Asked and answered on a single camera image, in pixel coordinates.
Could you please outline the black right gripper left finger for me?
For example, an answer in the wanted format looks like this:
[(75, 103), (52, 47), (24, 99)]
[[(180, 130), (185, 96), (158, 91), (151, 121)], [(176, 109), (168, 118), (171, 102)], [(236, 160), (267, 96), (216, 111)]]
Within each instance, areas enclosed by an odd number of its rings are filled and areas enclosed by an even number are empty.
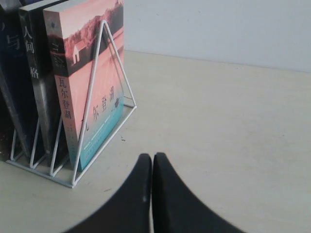
[(96, 212), (67, 233), (149, 233), (152, 159), (138, 156), (131, 173)]

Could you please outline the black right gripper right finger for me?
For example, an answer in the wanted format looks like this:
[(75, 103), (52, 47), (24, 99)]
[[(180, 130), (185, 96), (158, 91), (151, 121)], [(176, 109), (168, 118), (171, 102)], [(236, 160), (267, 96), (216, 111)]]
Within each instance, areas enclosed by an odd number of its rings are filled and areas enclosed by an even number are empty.
[(154, 155), (152, 215), (155, 233), (243, 232), (202, 203), (163, 152)]

